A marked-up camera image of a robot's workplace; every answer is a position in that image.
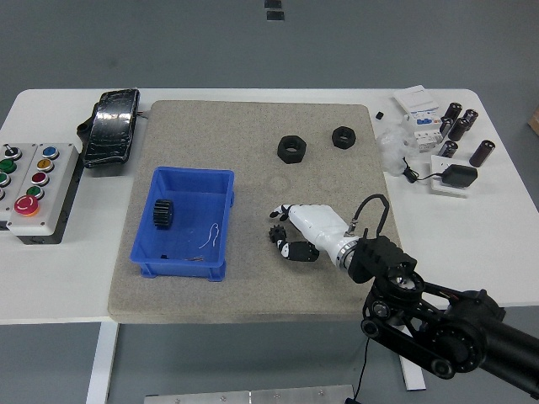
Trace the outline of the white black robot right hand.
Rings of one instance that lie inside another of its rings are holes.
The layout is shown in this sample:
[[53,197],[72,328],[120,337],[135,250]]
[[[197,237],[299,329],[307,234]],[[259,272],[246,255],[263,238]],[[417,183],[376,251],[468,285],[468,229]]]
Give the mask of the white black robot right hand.
[[280,205],[269,216],[279,216],[280,221],[288,219],[305,238],[302,242],[288,242],[283,226],[269,230],[269,239],[285,259],[314,262],[320,252],[326,252],[337,268],[346,269],[359,237],[349,234],[349,226],[330,206]]

